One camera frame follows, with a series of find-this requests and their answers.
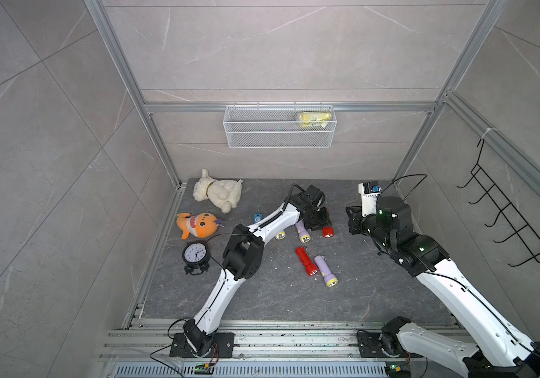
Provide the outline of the red flashlight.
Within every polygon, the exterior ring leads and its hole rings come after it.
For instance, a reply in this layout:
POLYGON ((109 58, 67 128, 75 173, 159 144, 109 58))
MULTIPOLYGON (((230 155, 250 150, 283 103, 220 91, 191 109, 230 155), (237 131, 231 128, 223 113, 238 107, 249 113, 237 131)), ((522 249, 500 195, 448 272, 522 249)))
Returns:
POLYGON ((328 226, 328 227, 324 227, 323 230, 322 230, 322 233, 323 233, 323 237, 324 238, 333 238, 334 237, 334 228, 332 228, 331 226, 328 226))
POLYGON ((309 258, 309 255, 307 254, 305 247, 298 247, 296 249, 296 255, 300 259, 301 264, 303 264, 306 273, 310 277, 317 275, 318 268, 316 264, 311 260, 311 258, 309 258))

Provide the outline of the purple flashlight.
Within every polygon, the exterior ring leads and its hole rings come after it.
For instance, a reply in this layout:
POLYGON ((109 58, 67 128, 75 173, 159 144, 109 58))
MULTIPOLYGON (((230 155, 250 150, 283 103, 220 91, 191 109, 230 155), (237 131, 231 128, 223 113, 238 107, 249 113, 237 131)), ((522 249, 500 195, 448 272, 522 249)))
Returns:
POLYGON ((334 273, 331 271, 331 268, 329 267, 325 257, 323 255, 317 255, 314 258, 314 262, 318 267, 323 277, 324 283, 327 285, 327 287, 334 287, 339 282, 339 280, 336 275, 334 275, 334 273))
POLYGON ((305 227, 305 223, 300 220, 296 223, 295 227, 298 232, 298 238, 300 239, 300 241, 302 243, 308 243, 311 240, 311 236, 305 227))

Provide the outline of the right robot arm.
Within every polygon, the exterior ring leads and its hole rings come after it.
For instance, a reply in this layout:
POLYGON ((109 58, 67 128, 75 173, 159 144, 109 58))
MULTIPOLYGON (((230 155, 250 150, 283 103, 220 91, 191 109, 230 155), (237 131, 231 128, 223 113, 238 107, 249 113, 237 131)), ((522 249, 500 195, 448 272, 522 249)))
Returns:
POLYGON ((446 250, 414 231, 411 209, 398 197, 364 196, 346 209, 349 231, 372 239, 429 289, 471 336, 463 342, 396 317, 381 330, 383 354, 421 355, 463 377, 539 377, 540 341, 517 329, 473 287, 446 250))

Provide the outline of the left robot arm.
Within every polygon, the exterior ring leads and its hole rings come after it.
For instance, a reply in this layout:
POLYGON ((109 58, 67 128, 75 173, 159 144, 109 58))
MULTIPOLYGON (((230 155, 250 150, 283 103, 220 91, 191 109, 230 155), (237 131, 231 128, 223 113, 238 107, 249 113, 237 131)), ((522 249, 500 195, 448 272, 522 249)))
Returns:
POLYGON ((212 348, 226 308, 238 288, 259 270, 270 239, 300 221, 311 230, 331 225, 325 198, 325 193, 312 184, 306 189, 292 184, 274 212, 252 225, 235 226, 224 249, 216 285, 198 313, 183 324, 181 334, 193 355, 203 357, 212 348))

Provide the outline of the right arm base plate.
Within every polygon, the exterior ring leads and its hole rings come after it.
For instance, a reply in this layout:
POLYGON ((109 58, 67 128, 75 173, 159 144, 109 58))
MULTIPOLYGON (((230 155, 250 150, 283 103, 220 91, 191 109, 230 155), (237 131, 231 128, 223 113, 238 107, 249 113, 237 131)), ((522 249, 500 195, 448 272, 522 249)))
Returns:
POLYGON ((420 354, 411 354, 405 347, 402 337, 404 332, 356 332, 357 347, 361 358, 422 358, 420 354))

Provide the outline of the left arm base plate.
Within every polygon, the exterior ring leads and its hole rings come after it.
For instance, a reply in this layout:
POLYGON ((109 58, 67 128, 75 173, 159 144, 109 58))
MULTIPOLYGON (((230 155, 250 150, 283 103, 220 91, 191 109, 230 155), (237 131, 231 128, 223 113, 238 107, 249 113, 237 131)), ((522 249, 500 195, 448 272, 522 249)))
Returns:
POLYGON ((184 333, 176 333, 169 355, 180 358, 231 358, 235 347, 235 334, 216 332, 213 335, 190 340, 184 333))

